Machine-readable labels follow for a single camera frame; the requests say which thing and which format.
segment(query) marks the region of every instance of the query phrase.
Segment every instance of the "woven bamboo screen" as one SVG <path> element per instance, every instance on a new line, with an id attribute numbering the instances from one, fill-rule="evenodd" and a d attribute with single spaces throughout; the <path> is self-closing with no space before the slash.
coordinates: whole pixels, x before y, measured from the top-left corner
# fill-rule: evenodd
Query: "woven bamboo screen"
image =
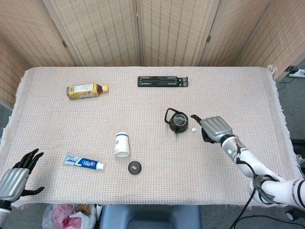
<path id="1" fill-rule="evenodd" d="M 27 65 L 0 41 L 0 104 L 12 108 L 21 77 Z"/>
<path id="2" fill-rule="evenodd" d="M 197 66 L 218 2 L 138 0 L 144 66 Z"/>
<path id="3" fill-rule="evenodd" d="M 0 0 L 0 36 L 32 67 L 71 66 L 63 44 L 36 0 Z"/>
<path id="4" fill-rule="evenodd" d="M 84 66 L 140 65 L 133 0 L 51 0 Z"/>
<path id="5" fill-rule="evenodd" d="M 269 0 L 221 0 L 201 66 L 232 66 Z"/>
<path id="6" fill-rule="evenodd" d="M 267 67 L 272 64 L 278 68 L 274 79 L 281 80 L 289 65 L 305 57 L 304 12 L 304 0 L 271 3 L 235 65 Z"/>

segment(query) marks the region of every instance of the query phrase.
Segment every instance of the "cable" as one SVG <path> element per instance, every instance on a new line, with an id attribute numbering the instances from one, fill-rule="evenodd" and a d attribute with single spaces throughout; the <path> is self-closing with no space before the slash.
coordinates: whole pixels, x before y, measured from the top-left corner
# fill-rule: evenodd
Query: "cable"
<path id="1" fill-rule="evenodd" d="M 237 162 L 237 160 L 236 160 L 236 164 L 244 164 L 244 165 L 247 165 L 250 169 L 251 169 L 251 171 L 252 171 L 252 173 L 253 173 L 253 177 L 254 178 L 256 178 L 257 177 L 257 175 L 256 175 L 256 173 L 255 173 L 255 171 L 254 171 L 254 169 L 251 167 L 251 165 L 249 165 L 247 162 L 245 162 L 245 161 L 241 161 L 240 159 L 239 159 L 239 161 Z"/>
<path id="2" fill-rule="evenodd" d="M 288 81 L 288 82 L 286 82 L 286 81 L 284 81 L 284 80 L 281 80 L 281 81 L 283 81 L 283 82 L 279 82 L 279 83 L 283 83 L 284 84 L 284 86 L 282 87 L 282 88 L 280 88 L 280 89 L 277 89 L 278 91 L 281 91 L 281 90 L 283 90 L 283 89 L 285 89 L 286 88 L 286 83 L 292 83 L 292 81 L 294 80 L 295 78 L 294 77 L 292 77 L 292 80 L 291 81 Z"/>
<path id="3" fill-rule="evenodd" d="M 289 82 L 286 82 L 286 81 L 282 80 L 283 82 L 279 82 L 279 83 L 292 83 L 292 81 L 293 81 L 294 79 L 295 79 L 295 78 L 294 78 L 294 77 L 292 77 L 292 80 L 291 80 L 291 81 L 289 81 Z"/>
<path id="4" fill-rule="evenodd" d="M 286 88 L 286 82 L 282 82 L 282 83 L 284 84 L 284 86 L 282 88 L 280 88 L 280 89 L 277 89 L 278 91 L 281 91 L 281 90 Z"/>
<path id="5" fill-rule="evenodd" d="M 234 229 L 237 225 L 237 223 L 243 219 L 247 219 L 247 218 L 254 218 L 254 217 L 264 217 L 264 218 L 268 218 L 268 219 L 273 219 L 273 220 L 276 220 L 278 222 L 282 222 L 282 223 L 287 223 L 287 224 L 295 224 L 295 225 L 298 225 L 298 226 L 301 226 L 303 228 L 305 228 L 304 225 L 300 224 L 300 223 L 292 223 L 292 222 L 287 222 L 287 221 L 282 221 L 282 220 L 279 220 L 279 219 L 276 219 L 276 218 L 273 218 L 273 217 L 270 217 L 270 216 L 263 216 L 263 215 L 253 215 L 253 216 L 245 216 L 245 217 L 241 217 L 234 225 Z"/>
<path id="6" fill-rule="evenodd" d="M 238 217 L 236 218 L 236 220 L 233 222 L 233 224 L 230 226 L 229 229 L 232 229 L 233 227 L 235 227 L 235 225 L 237 224 L 237 222 L 240 220 L 240 217 L 243 215 L 244 211 L 246 210 L 246 208 L 248 207 L 250 201 L 252 200 L 252 198 L 254 197 L 256 189 L 253 189 L 253 192 L 250 196 L 250 198 L 248 199 L 247 203 L 245 204 L 243 210 L 241 211 L 241 213 L 238 215 Z"/>

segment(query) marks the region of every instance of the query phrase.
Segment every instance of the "gray carpet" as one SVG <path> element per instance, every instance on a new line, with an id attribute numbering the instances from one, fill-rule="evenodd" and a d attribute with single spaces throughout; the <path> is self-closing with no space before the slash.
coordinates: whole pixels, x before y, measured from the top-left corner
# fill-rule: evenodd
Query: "gray carpet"
<path id="1" fill-rule="evenodd" d="M 292 80 L 289 77 L 284 78 L 285 82 Z M 279 99 L 286 116 L 287 127 L 290 131 L 292 139 L 305 139 L 305 79 L 295 78 L 293 82 L 278 83 Z M 8 117 L 11 111 L 0 106 L 0 136 L 2 135 L 2 128 L 4 128 L 8 122 Z M 40 229 L 42 222 L 42 215 L 46 208 L 46 204 L 34 204 L 28 205 L 21 209 L 14 209 L 10 215 L 5 229 Z M 286 221 L 285 216 L 286 208 L 259 208 L 252 207 L 247 209 L 244 216 L 250 215 L 267 215 L 280 220 Z M 227 229 L 235 220 L 235 218 L 241 212 L 240 206 L 218 206 L 207 205 L 201 207 L 202 222 L 204 229 Z M 305 219 L 298 219 L 294 221 L 305 225 Z M 273 221 L 265 218 L 251 218 L 244 219 L 238 223 L 237 229 L 299 229 L 302 228 L 297 225 L 288 225 L 280 222 Z"/>

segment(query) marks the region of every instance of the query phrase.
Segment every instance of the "white paper cup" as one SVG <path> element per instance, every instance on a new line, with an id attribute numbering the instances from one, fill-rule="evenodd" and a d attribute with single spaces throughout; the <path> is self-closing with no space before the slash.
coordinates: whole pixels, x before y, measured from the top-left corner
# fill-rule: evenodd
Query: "white paper cup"
<path id="1" fill-rule="evenodd" d="M 116 157 L 126 157 L 130 155 L 127 133 L 119 132 L 116 134 L 113 155 Z"/>

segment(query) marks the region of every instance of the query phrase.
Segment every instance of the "plastic bottle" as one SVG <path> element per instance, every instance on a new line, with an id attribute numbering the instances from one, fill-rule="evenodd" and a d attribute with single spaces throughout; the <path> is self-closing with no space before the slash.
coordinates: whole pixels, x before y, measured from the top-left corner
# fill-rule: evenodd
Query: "plastic bottle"
<path id="1" fill-rule="evenodd" d="M 107 85 L 100 86 L 97 83 L 72 85 L 67 87 L 67 96 L 72 100 L 97 97 L 102 92 L 107 92 L 108 90 Z"/>

